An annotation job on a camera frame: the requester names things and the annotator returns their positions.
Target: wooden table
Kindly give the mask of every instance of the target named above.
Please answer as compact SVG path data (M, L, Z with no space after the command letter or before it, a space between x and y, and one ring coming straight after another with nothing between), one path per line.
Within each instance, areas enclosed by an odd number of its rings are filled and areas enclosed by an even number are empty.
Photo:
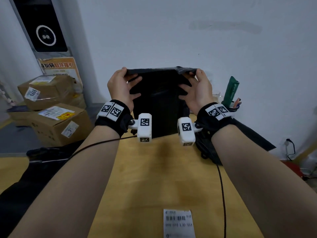
M26 158L0 158L0 192L18 181ZM263 237L238 192L220 167L227 237ZM121 140L113 171L89 238L163 238L163 209L191 210L196 237L223 237L224 211L216 165L178 135Z

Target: green package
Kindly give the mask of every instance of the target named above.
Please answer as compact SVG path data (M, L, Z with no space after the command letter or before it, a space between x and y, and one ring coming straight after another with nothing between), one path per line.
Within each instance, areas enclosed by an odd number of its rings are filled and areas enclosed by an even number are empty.
M239 82L233 76L231 76L226 89L226 93L224 95L224 100L221 102L226 108L230 107L230 104L235 96L238 86Z

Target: gray floor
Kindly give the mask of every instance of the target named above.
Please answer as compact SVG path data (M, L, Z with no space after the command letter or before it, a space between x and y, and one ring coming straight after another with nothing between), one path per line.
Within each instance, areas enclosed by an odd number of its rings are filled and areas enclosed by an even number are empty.
M93 104L86 110L94 123L102 103ZM13 123L0 129L0 157L23 157L28 150L42 147L31 127L16 127Z

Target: hand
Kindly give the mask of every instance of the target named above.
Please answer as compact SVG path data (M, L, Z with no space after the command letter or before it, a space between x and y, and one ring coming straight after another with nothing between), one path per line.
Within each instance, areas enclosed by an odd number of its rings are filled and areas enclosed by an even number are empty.
M141 94L130 94L130 89L137 85L142 80L142 77L139 76L137 79L127 83L127 81L137 77L138 75L133 74L125 76L125 74L126 67L123 67L121 70L116 71L110 78L107 86L111 98L123 102L125 105L128 106L130 112L132 112L134 108L133 99L138 98L139 96L141 96Z
M202 107L214 102L214 98L212 96L212 85L205 72L199 68L196 71L196 77L198 80L192 72L183 75L189 80L192 86L189 87L186 84L180 84L179 86L188 94L180 95L179 99L185 100L187 106L197 116Z

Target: forearm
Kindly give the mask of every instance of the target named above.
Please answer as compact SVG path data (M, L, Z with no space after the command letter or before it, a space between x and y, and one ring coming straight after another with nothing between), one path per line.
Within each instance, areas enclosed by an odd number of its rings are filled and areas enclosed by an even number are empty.
M265 237L317 233L317 195L293 171L233 125L220 129L212 143Z
M119 138L97 126L78 148ZM87 237L108 183L119 141L98 144L69 160L34 200L10 237Z

